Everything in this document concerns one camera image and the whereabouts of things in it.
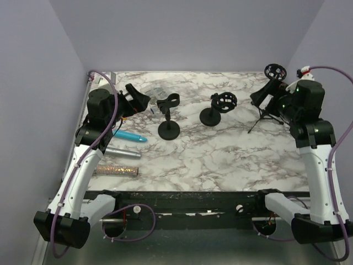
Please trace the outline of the black tripod mic stand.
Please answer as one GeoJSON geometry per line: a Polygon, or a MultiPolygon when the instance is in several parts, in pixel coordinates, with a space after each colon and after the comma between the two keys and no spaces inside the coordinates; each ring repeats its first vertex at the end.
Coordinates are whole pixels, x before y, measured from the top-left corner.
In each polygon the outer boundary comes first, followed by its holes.
{"type": "MultiPolygon", "coordinates": [[[[276,63],[271,63],[268,64],[265,69],[264,69],[264,74],[265,76],[269,79],[277,79],[279,81],[282,81],[286,78],[287,76],[287,71],[285,70],[285,68],[281,65],[278,65],[276,63]]],[[[260,106],[256,107],[257,110],[259,111],[259,119],[255,122],[255,124],[248,130],[248,133],[250,134],[251,131],[254,129],[254,127],[256,126],[256,124],[261,121],[261,120],[275,120],[277,121],[280,125],[283,125],[284,122],[278,120],[277,118],[275,118],[273,115],[270,115],[266,112],[266,107],[264,109],[261,109],[260,106]]]]}

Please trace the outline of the blue microphone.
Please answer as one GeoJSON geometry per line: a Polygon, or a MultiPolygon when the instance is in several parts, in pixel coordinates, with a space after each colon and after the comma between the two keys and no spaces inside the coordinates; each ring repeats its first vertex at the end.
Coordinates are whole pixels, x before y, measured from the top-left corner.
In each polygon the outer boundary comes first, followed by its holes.
{"type": "Polygon", "coordinates": [[[127,131],[116,130],[113,133],[113,136],[119,139],[133,141],[133,142],[147,142],[148,139],[141,135],[133,134],[127,131]]]}

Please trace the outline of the black round-base mic stand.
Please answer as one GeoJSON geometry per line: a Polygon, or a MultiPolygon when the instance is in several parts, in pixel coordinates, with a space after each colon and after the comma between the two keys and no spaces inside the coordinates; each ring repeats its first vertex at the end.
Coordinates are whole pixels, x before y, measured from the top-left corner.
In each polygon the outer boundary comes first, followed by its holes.
{"type": "Polygon", "coordinates": [[[157,100],[157,107],[165,115],[163,121],[158,127],[158,135],[163,140],[174,140],[180,134],[180,126],[171,120],[170,109],[180,104],[180,95],[177,93],[170,94],[166,99],[157,100]]]}

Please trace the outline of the tall grey microphone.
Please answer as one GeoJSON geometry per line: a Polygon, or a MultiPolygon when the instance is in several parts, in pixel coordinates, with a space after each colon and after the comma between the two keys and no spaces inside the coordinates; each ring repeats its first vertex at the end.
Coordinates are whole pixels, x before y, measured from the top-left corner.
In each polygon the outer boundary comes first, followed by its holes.
{"type": "Polygon", "coordinates": [[[113,157],[122,157],[127,159],[139,160],[142,155],[138,152],[116,149],[112,147],[107,147],[105,150],[105,155],[113,157]]]}

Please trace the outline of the glitter handle microphone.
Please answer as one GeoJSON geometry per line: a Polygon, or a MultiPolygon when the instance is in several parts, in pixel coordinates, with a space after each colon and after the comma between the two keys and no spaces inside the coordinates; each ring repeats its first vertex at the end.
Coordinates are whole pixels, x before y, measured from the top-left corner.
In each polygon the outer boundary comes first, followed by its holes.
{"type": "Polygon", "coordinates": [[[130,166],[97,165],[93,174],[136,177],[139,174],[139,168],[130,166]]]}

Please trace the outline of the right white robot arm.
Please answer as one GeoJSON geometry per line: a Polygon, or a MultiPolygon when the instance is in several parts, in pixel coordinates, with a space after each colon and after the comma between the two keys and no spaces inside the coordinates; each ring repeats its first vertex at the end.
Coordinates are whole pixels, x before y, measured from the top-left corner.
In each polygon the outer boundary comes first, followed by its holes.
{"type": "Polygon", "coordinates": [[[293,87],[272,79],[250,95],[258,107],[271,95],[264,114],[283,118],[290,126],[303,159],[310,193],[310,208],[294,203],[276,190],[259,191],[254,211],[260,216],[277,214],[290,226],[300,244],[342,240],[352,236],[352,222],[343,205],[330,154],[336,145],[334,129],[320,118],[325,90],[319,82],[300,79],[293,87]]]}

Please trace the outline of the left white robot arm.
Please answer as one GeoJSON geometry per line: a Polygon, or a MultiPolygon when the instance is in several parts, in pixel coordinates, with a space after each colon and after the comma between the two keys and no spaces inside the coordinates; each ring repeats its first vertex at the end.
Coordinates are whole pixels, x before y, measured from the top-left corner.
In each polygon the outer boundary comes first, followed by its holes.
{"type": "Polygon", "coordinates": [[[83,199],[88,184],[113,138],[113,125],[125,117],[147,109],[150,97],[133,85],[125,86],[128,100],[122,92],[111,94],[98,88],[88,95],[88,114],[76,132],[69,168],[61,186],[45,211],[37,211],[34,224],[42,238],[73,248],[82,248],[91,228],[104,216],[116,218],[122,213],[122,204],[116,192],[102,191],[89,204],[83,199]]]}

